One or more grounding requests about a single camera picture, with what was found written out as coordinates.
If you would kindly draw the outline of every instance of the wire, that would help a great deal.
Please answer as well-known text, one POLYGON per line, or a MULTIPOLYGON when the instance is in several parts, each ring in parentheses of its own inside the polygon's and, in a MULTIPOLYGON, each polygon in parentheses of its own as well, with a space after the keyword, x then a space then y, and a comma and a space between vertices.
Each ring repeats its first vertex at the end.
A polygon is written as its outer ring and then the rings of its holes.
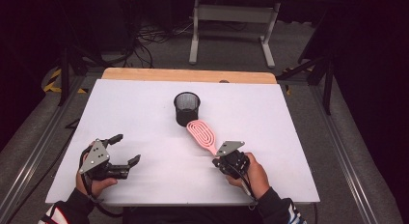
POLYGON ((230 164, 228 164, 233 170, 234 170, 234 172, 235 173, 237 173, 239 176, 240 176, 240 178, 244 181, 244 183, 246 184, 246 186, 247 186, 247 188, 249 189, 249 192, 250 192, 250 195, 253 197, 253 199, 256 201, 257 199, 256 199, 256 197, 255 197, 255 194, 253 193, 253 189, 252 189, 252 186, 251 186, 251 184, 250 184, 250 179, 247 181, 245 178, 244 178, 244 176, 243 175, 241 175, 239 172, 238 172, 238 170, 237 169, 235 169, 233 166, 231 166, 230 164))
POLYGON ((58 152, 57 157, 54 159, 54 161, 50 164, 48 167, 47 171, 42 175, 42 177, 39 179, 39 181, 34 185, 34 187, 30 190, 30 192, 27 194, 27 196, 21 201, 20 205, 18 205, 17 208, 15 208, 13 214, 10 216, 10 218, 7 220, 7 224, 10 224, 14 217, 17 215, 17 213, 20 211, 20 209, 24 206, 24 204, 27 202, 27 200, 30 198, 30 196, 34 193, 34 191, 37 189, 37 187, 42 183, 44 178, 48 175, 48 173, 51 171, 51 169, 54 167, 54 165, 57 163, 58 159, 60 156, 63 154, 64 150, 66 149, 69 141, 71 140, 72 136, 75 133, 76 127, 72 127, 73 124, 78 123, 79 119, 76 119, 74 122, 68 124, 66 128, 71 128, 72 132, 69 134, 68 140, 66 143, 63 145, 63 148, 58 152))
POLYGON ((150 60, 147 61, 147 60, 145 60, 144 58, 142 58, 141 56, 139 56, 139 54, 136 52, 136 49, 133 50, 133 52, 135 53, 136 57, 138 57, 139 61, 141 62, 142 68, 145 67, 145 66, 144 66, 144 62, 145 62, 145 63, 150 64, 150 68, 153 69, 153 68, 154 68, 154 66, 153 66, 153 58, 152 58, 152 56, 151 56, 151 54, 150 54, 150 51, 149 51, 145 46, 143 46, 142 44, 141 44, 141 49, 142 49, 142 52, 144 52, 144 49, 145 49, 145 50, 148 52, 149 56, 150 56, 150 60))
POLYGON ((123 68, 124 67, 127 67, 128 66, 128 64, 127 64, 127 59, 125 59, 125 61, 123 61, 123 68))
MULTIPOLYGON (((105 61, 105 62, 108 63, 108 64, 117 64, 119 62, 126 61, 131 55, 132 55, 132 49, 127 49, 126 54, 124 54, 123 56, 121 56, 121 57, 119 57, 117 59, 110 60, 110 61, 105 61)), ((94 62, 90 62, 90 61, 86 61, 86 60, 83 60, 83 61, 89 67, 99 67, 100 66, 99 64, 96 64, 94 62)))
POLYGON ((187 23, 186 22, 181 23, 179 26, 176 26, 171 33, 165 32, 164 30, 157 29, 156 26, 153 25, 145 25, 141 27, 141 30, 139 32, 139 35, 137 37, 138 40, 142 40, 140 43, 147 45, 151 44, 152 42, 155 43, 163 43, 167 42, 170 38, 178 36, 182 33, 189 33, 186 32, 186 30, 193 25, 193 22, 187 23))
POLYGON ((246 173, 246 176, 247 176, 247 182, 249 182, 249 186, 252 187, 252 184, 250 182, 250 177, 249 177, 249 175, 247 173, 246 173))

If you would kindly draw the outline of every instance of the white table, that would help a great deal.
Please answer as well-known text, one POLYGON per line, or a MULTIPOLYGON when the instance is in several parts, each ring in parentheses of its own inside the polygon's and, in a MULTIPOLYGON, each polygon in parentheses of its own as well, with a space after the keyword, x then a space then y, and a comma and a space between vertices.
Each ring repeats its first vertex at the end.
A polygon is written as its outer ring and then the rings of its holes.
POLYGON ((121 133, 123 140, 107 149, 110 162, 126 164, 136 154, 141 160, 127 180, 103 192, 105 204, 248 205, 251 199, 227 183, 210 153, 177 124, 173 100, 184 91, 200 97, 199 118, 215 132, 217 147, 225 140, 244 141, 239 150, 256 156, 281 197, 319 202, 279 85, 114 79, 96 82, 45 202, 67 199, 89 143, 121 133))

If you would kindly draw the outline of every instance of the human hand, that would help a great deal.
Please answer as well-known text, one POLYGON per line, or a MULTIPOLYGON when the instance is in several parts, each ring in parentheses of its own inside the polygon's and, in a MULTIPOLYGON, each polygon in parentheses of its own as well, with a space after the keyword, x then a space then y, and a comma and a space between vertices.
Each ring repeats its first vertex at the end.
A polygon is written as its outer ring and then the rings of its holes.
MULTIPOLYGON (((83 161, 85 161, 85 159, 87 158, 87 155, 88 154, 84 155, 83 161)), ((82 182, 82 178, 81 178, 79 171, 76 174, 75 182, 76 182, 76 188, 80 192, 88 196, 87 190, 84 187, 84 183, 82 182)), ((91 188, 93 196, 97 198, 105 188, 111 185, 117 184, 117 183, 118 181, 114 178, 108 178, 103 181, 93 181, 92 188, 91 188)))
MULTIPOLYGON (((255 198, 259 199, 270 188, 270 184, 268 183, 267 174, 265 173, 264 168, 256 161, 253 154, 246 153, 246 155, 250 159, 249 169, 247 170, 248 179, 250 181, 250 185, 252 186, 255 198)), ((241 188, 243 186, 241 179, 235 180, 231 176, 226 176, 226 179, 231 185, 241 188)))

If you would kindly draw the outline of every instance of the metal bracket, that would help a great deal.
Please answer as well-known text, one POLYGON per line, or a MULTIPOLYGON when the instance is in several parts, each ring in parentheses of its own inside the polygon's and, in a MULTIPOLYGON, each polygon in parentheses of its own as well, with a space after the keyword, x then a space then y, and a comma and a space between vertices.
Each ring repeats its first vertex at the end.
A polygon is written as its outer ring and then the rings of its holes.
POLYGON ((243 146, 245 143, 244 141, 225 141, 223 142, 223 145, 219 148, 219 151, 217 151, 216 156, 225 156, 228 155, 241 146, 243 146))
POLYGON ((82 167, 79 170, 80 174, 84 174, 96 166, 109 160, 109 154, 103 146, 102 142, 99 139, 96 139, 93 147, 88 153, 87 158, 85 159, 82 167))

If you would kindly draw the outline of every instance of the pink brush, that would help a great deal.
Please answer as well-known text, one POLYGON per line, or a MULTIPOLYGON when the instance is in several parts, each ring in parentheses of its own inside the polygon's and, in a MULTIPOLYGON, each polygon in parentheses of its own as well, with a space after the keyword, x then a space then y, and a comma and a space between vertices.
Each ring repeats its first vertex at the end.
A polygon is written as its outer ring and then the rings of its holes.
POLYGON ((213 156, 216 155, 217 150, 214 147, 216 137, 205 122, 201 120, 191 121, 187 124, 186 128, 202 148, 209 150, 213 156))

